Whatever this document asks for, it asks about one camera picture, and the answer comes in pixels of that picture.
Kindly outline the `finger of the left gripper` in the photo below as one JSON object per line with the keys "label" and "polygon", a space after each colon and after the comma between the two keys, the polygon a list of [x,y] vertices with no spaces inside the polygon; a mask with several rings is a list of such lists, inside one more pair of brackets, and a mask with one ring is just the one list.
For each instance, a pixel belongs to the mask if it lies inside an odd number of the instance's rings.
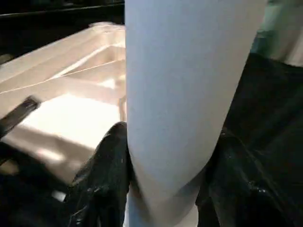
{"label": "finger of the left gripper", "polygon": [[0,138],[2,139],[6,136],[33,111],[38,109],[41,103],[42,102],[34,96],[28,96],[22,103],[18,104],[13,110],[3,116],[0,119]]}

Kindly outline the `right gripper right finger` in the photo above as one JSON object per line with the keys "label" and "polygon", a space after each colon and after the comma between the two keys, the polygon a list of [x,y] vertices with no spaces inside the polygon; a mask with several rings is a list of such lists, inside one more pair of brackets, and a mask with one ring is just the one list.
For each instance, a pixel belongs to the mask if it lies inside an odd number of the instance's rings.
{"label": "right gripper right finger", "polygon": [[252,151],[223,129],[202,171],[199,227],[301,227],[303,208]]}

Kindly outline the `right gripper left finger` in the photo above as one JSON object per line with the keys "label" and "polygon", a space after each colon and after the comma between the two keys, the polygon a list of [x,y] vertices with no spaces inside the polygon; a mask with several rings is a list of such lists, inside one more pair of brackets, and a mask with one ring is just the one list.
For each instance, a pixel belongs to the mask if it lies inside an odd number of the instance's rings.
{"label": "right gripper left finger", "polygon": [[76,174],[66,197],[68,227],[121,227],[125,219],[131,163],[127,124],[118,122]]}

